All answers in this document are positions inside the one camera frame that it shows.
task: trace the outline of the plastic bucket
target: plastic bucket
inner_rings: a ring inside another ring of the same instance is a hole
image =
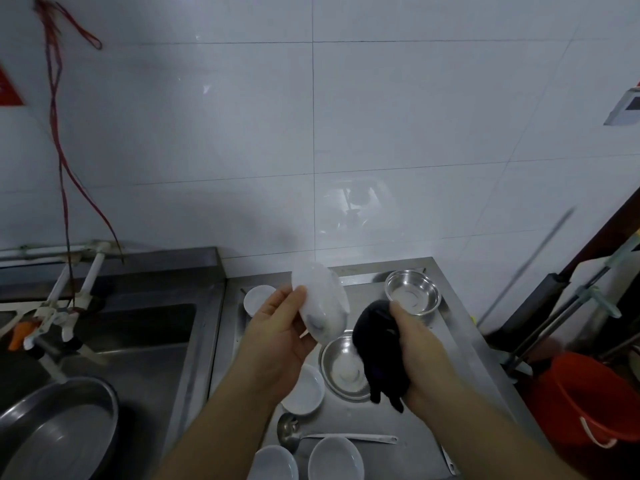
[[[523,397],[552,444],[612,448],[618,440],[640,441],[640,395],[585,355],[555,357]]]

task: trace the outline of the forearm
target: forearm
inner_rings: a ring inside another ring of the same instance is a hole
[[[228,374],[154,480],[245,480],[272,413],[270,404]]]
[[[460,380],[451,381],[426,399],[420,416],[465,478],[582,478]]]

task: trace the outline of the red string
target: red string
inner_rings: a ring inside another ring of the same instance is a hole
[[[89,202],[92,208],[98,213],[100,218],[102,218],[104,223],[107,224],[109,231],[111,231],[111,234],[114,240],[116,241],[116,244],[118,246],[118,250],[120,251],[120,256],[122,257],[123,262],[124,262],[124,254],[122,252],[122,247],[120,246],[120,242],[118,241],[116,233],[113,230],[113,227],[111,226],[111,223],[109,222],[107,217],[105,217],[105,215],[102,213],[100,208],[98,208],[98,206],[92,201],[91,197],[87,195],[83,186],[78,182],[78,180],[74,176],[73,172],[69,168],[69,163],[62,149],[62,145],[60,144],[60,134],[58,129],[58,105],[57,105],[56,97],[58,95],[58,87],[60,85],[60,76],[62,75],[62,56],[60,54],[60,44],[58,41],[58,35],[60,33],[60,30],[55,23],[56,11],[60,12],[69,21],[69,23],[71,23],[76,28],[78,33],[80,33],[80,35],[82,35],[82,37],[85,40],[87,40],[97,50],[102,49],[102,42],[100,41],[100,39],[98,39],[98,37],[93,35],[91,32],[84,30],[84,28],[82,28],[80,24],[76,22],[76,20],[73,18],[73,16],[71,16],[68,10],[64,8],[62,5],[60,5],[60,3],[56,2],[54,4],[46,0],[35,0],[35,10],[38,13],[40,20],[42,21],[42,24],[44,26],[45,55],[47,58],[47,77],[49,80],[49,90],[51,92],[51,101],[49,104],[49,124],[51,126],[51,136],[53,138],[53,144],[55,145],[56,151],[58,153],[58,177],[60,180],[60,193],[62,196],[62,209],[63,209],[63,216],[64,216],[64,222],[65,222],[65,240],[67,243],[67,258],[69,261],[71,293],[72,293],[72,296],[75,297],[76,293],[74,290],[74,278],[73,278],[73,273],[71,272],[71,245],[69,241],[69,209],[68,209],[68,202],[67,202],[67,192],[65,191],[63,170],[66,172],[71,182],[75,185],[78,192],[82,194],[84,199],[87,202]],[[55,62],[55,73],[54,73],[54,65],[52,62],[52,54]]]

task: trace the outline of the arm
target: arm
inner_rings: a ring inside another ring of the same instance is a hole
[[[214,395],[164,459],[154,480],[244,480],[275,407],[316,346],[298,315],[303,287],[277,290],[247,326]]]
[[[458,377],[440,341],[397,302],[404,368],[411,386],[404,402],[432,430],[465,478],[581,480]]]

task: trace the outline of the white bucket handle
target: white bucket handle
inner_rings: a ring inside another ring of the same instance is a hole
[[[582,425],[582,428],[584,429],[584,432],[587,433],[587,436],[589,437],[589,439],[596,443],[600,448],[604,448],[605,450],[608,450],[609,448],[613,448],[616,443],[618,443],[618,440],[615,438],[612,438],[609,440],[608,443],[603,444],[600,443],[599,441],[597,441],[597,439],[595,438],[595,436],[593,435],[593,433],[591,432],[591,430],[589,429],[589,425],[587,424],[587,420],[585,418],[583,418],[582,416],[580,416],[580,423]]]

